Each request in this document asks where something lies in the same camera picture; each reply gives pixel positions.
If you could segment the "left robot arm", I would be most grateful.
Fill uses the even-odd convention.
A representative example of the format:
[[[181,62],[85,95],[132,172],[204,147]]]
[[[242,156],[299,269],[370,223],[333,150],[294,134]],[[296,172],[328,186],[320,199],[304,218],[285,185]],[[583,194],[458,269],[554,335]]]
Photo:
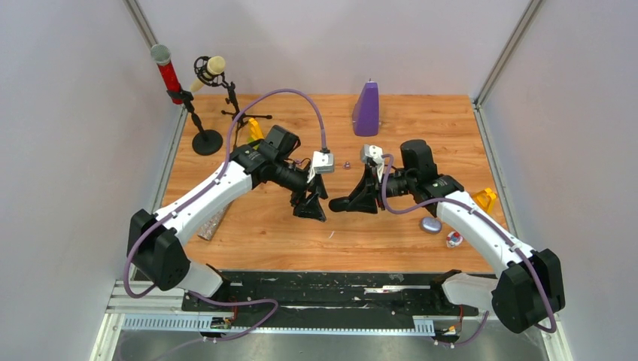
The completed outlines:
[[[334,156],[325,149],[315,151],[301,168],[290,159],[299,145],[297,135],[273,126],[266,138],[234,149],[218,170],[179,200],[154,213],[137,211],[129,226],[128,261],[160,290],[195,292],[211,310],[223,310],[231,292],[221,274],[192,261],[184,247],[213,216],[268,182],[291,192],[294,216],[326,221],[321,176],[334,170]]]

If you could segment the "colourful toy truck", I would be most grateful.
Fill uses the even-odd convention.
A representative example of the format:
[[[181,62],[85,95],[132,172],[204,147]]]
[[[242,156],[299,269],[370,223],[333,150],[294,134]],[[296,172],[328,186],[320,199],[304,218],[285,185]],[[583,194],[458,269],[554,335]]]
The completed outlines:
[[[487,214],[492,214],[498,200],[498,195],[491,188],[486,187],[471,195],[472,200]]]

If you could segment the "purple metronome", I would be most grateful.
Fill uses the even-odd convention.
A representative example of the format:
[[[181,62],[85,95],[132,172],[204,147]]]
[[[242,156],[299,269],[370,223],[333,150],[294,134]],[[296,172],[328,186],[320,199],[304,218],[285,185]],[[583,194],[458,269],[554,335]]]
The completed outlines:
[[[372,137],[380,129],[380,101],[378,84],[369,80],[362,88],[352,112],[352,126],[356,136]]]

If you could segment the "black earbud charging case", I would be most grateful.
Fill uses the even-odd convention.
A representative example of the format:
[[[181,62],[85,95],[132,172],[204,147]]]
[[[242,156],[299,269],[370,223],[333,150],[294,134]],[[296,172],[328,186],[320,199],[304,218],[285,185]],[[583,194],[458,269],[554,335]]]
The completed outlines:
[[[339,213],[348,211],[351,200],[348,197],[339,197],[329,201],[329,209],[332,212]]]

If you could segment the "beige condenser microphone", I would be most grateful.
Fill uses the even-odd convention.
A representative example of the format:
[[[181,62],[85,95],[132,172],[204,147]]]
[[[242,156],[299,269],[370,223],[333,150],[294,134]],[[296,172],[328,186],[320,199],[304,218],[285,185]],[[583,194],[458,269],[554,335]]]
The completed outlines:
[[[190,85],[190,91],[196,93],[204,86],[224,86],[226,60],[222,56],[200,56],[193,64],[196,79]]]

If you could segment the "aluminium frame rail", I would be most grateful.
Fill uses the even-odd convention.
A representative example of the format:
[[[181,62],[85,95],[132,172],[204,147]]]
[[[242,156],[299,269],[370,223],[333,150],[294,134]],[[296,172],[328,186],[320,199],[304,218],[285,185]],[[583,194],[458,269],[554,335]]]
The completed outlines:
[[[107,314],[180,314],[184,291],[153,288],[141,298],[132,298],[123,281],[116,281],[106,308]]]

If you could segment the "silver glitter microphone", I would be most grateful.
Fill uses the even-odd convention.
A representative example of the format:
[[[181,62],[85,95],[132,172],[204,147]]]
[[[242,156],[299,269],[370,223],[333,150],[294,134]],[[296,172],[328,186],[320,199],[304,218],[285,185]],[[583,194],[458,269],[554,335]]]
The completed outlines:
[[[215,233],[220,227],[227,211],[229,210],[231,203],[222,208],[219,212],[212,216],[206,223],[204,223],[196,233],[198,238],[205,241],[211,241]]]

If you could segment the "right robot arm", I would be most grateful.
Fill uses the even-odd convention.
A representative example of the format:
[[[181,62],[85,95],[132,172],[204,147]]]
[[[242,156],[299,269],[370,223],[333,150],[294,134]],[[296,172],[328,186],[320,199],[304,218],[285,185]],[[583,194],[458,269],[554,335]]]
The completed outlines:
[[[558,256],[516,238],[483,211],[457,180],[439,173],[426,141],[405,141],[400,153],[403,165],[394,168],[391,154],[364,145],[359,184],[348,196],[331,200],[330,210],[368,214],[428,210],[477,250],[495,274],[494,278],[458,270],[444,274],[439,287],[429,294],[434,311],[448,314],[458,305],[467,305],[495,314],[514,333],[533,326],[556,332],[555,315],[566,304]],[[411,196],[415,205],[401,211],[392,208],[388,200],[397,196]]]

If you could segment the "red microphone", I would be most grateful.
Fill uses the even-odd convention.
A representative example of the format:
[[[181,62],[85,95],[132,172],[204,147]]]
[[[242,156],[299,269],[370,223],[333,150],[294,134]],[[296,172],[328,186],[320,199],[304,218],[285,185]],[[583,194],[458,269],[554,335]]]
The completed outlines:
[[[181,85],[172,65],[170,49],[163,44],[154,44],[150,48],[150,56],[156,63],[164,84],[166,85],[166,92],[169,94],[172,102],[176,105],[182,105],[183,100],[180,96]]]

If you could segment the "black round-base mic stand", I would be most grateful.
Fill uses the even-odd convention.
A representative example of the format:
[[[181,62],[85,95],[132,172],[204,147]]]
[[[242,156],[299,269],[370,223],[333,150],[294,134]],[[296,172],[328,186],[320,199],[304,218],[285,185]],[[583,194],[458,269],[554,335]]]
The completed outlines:
[[[223,138],[218,131],[213,129],[204,129],[200,117],[195,111],[193,105],[194,97],[192,93],[180,89],[178,91],[166,91],[172,100],[180,101],[187,113],[191,116],[194,126],[198,129],[198,133],[193,137],[193,151],[200,156],[209,156],[216,153],[223,145]]]

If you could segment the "lavender oval charging case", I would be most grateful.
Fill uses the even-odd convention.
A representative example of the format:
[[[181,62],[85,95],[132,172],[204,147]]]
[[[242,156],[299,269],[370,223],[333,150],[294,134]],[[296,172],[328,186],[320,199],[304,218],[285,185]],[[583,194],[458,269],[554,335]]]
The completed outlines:
[[[442,231],[442,223],[435,217],[423,217],[420,228],[428,234],[439,234]]]

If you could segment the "yellow green toy block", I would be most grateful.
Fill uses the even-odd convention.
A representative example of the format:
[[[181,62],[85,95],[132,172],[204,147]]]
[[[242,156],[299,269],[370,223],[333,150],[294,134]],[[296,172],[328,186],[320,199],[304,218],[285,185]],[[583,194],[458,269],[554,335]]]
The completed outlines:
[[[255,118],[250,118],[248,120],[248,130],[249,130],[248,143],[264,139],[263,131],[260,127],[260,124]]]

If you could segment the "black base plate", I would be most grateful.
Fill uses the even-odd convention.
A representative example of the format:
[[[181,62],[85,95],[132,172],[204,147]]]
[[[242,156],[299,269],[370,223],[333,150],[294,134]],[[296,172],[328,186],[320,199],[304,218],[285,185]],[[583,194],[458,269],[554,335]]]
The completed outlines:
[[[411,329],[415,316],[456,322],[479,315],[432,288],[431,273],[225,271],[229,286],[219,302],[274,299],[266,327],[304,329]]]

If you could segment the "small red white toy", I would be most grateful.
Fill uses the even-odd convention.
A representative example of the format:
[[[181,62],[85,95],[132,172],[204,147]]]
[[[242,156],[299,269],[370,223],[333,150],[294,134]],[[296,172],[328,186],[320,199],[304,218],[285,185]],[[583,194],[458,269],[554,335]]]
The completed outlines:
[[[460,246],[463,240],[464,238],[459,232],[453,231],[447,234],[445,242],[447,247],[454,248]]]

